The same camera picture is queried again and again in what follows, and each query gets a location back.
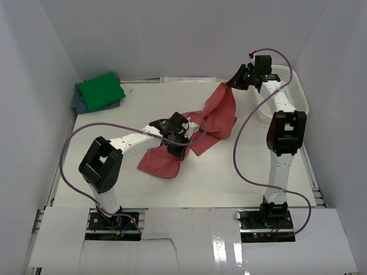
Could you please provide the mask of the red t-shirt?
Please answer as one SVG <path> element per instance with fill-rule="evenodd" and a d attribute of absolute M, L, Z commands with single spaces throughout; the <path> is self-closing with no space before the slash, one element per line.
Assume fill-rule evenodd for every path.
<path fill-rule="evenodd" d="M 236 102 L 232 88 L 221 83 L 206 100 L 203 110 L 182 114 L 200 125 L 192 141 L 201 141 L 190 146 L 190 151 L 200 156 L 220 140 L 229 138 L 237 121 L 235 114 Z M 178 175 L 181 163 L 181 159 L 169 154 L 167 146 L 162 145 L 147 150 L 137 169 L 152 176 L 171 179 Z"/>

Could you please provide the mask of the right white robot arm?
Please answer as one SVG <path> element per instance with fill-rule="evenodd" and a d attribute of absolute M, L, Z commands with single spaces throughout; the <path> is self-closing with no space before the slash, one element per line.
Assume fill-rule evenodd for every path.
<path fill-rule="evenodd" d="M 268 186 L 259 211 L 251 218 L 265 228 L 279 226 L 288 214 L 287 194 L 290 167 L 301 148 L 307 115 L 297 110 L 287 98 L 280 77 L 272 72 L 270 55 L 251 53 L 250 62 L 242 64 L 227 86 L 239 90 L 255 88 L 272 112 L 266 136 L 271 166 Z"/>

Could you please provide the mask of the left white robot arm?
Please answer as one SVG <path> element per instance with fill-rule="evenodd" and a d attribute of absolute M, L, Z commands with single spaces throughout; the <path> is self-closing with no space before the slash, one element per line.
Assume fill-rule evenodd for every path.
<path fill-rule="evenodd" d="M 169 161 L 182 161 L 199 129 L 197 123 L 176 112 L 168 119 L 152 121 L 122 137 L 94 139 L 79 165 L 79 172 L 93 192 L 103 224 L 115 229 L 122 223 L 123 210 L 116 200 L 114 185 L 124 160 L 139 153 L 158 151 L 167 155 Z"/>

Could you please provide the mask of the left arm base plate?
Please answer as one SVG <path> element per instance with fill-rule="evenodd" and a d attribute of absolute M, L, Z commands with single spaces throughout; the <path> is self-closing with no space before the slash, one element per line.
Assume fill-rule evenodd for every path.
<path fill-rule="evenodd" d="M 140 241 L 141 233 L 137 229 L 140 213 L 127 212 L 126 217 L 105 217 L 97 210 L 89 213 L 85 232 L 86 241 Z"/>

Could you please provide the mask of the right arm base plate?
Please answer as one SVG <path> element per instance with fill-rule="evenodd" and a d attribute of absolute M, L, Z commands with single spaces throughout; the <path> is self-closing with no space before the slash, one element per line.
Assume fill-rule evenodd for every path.
<path fill-rule="evenodd" d="M 242 243 L 295 242 L 291 214 L 263 219 L 260 210 L 239 209 L 234 214 L 239 222 Z"/>

